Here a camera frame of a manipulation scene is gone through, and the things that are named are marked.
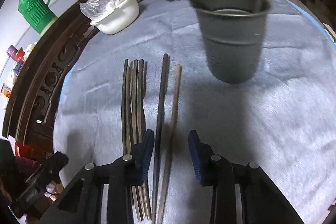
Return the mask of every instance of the gray metal cup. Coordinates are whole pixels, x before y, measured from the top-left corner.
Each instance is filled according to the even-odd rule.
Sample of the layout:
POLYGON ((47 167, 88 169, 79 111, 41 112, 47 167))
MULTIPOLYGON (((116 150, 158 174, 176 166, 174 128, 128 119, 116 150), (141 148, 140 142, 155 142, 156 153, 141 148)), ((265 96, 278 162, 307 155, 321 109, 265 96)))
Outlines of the gray metal cup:
POLYGON ((211 73, 231 84, 253 77, 265 34, 267 0, 252 13, 256 0, 200 0, 210 10, 194 6, 211 73))

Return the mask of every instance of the green thermos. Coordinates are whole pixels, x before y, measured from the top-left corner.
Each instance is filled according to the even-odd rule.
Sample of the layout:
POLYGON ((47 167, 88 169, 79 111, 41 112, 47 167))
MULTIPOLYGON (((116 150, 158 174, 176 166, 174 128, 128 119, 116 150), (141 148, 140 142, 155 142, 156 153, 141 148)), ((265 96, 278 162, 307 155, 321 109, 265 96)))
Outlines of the green thermos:
POLYGON ((43 0, 19 0, 19 12, 39 34, 56 18, 56 15, 48 7, 49 3, 50 0, 47 3, 43 0))

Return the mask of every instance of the red bottle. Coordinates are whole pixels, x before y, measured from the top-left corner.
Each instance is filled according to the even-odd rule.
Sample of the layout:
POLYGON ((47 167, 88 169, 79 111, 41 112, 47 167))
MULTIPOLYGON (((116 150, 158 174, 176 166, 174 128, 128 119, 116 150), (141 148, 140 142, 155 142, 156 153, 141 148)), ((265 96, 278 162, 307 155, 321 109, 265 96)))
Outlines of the red bottle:
POLYGON ((17 50, 13 45, 11 45, 7 50, 7 55, 11 57, 15 62, 19 62, 20 59, 24 61, 25 59, 23 58, 23 56, 25 54, 26 53, 23 51, 22 48, 17 50))

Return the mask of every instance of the blue tablecloth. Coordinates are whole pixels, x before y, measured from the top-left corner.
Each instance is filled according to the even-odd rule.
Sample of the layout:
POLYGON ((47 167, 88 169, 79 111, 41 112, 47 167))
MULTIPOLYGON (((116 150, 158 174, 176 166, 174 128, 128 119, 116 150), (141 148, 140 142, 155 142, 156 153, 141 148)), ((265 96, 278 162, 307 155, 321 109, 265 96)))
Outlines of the blue tablecloth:
POLYGON ((240 85, 209 72, 187 0, 145 0, 125 30, 95 35, 63 85, 54 127, 54 149, 69 157, 62 182, 67 185, 88 162, 108 164, 122 155, 126 58, 146 62, 144 113, 147 129, 155 130, 162 56, 168 53, 167 123, 176 64, 182 79, 164 223, 209 222, 212 190, 197 182, 188 149, 188 133, 196 129, 229 161, 259 163, 303 221, 315 224, 336 197, 336 52, 314 20, 286 0, 270 1, 258 71, 240 85))

